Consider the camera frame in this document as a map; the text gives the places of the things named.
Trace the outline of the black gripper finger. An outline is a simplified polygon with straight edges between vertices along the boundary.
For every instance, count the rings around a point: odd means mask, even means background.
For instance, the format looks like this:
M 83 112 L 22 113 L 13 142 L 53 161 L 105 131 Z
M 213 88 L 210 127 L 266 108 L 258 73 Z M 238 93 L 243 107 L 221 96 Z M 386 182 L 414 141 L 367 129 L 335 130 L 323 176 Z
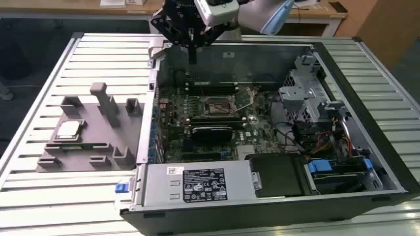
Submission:
M 203 23 L 199 23 L 193 27 L 191 64 L 197 63 L 198 48 L 209 46 L 227 29 L 229 23 L 215 25 L 209 29 L 206 29 Z
M 149 21 L 151 26 L 157 29 L 158 33 L 166 40 L 179 47 L 182 47 L 187 54 L 187 62 L 191 64 L 191 40 L 190 37 L 179 37 L 173 28 L 170 27 L 170 19 L 167 18 L 163 9 L 161 8 L 151 16 Z

